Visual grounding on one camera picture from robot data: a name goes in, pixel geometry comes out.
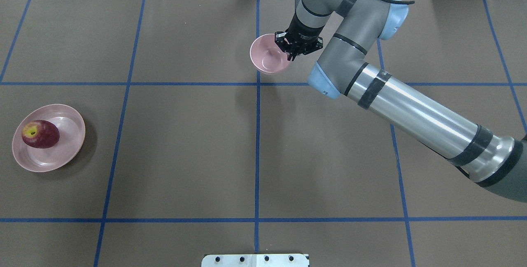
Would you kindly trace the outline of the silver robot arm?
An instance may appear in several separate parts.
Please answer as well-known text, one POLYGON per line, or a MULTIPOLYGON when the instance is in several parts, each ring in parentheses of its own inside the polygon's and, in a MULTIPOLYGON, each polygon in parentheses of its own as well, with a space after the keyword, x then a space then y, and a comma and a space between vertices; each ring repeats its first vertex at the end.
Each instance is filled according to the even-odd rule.
POLYGON ((393 37, 413 1, 295 0, 275 44, 293 61, 322 50, 308 84, 335 100, 346 96, 435 151, 478 186, 526 202, 526 139, 499 137, 365 61, 378 40, 393 37))

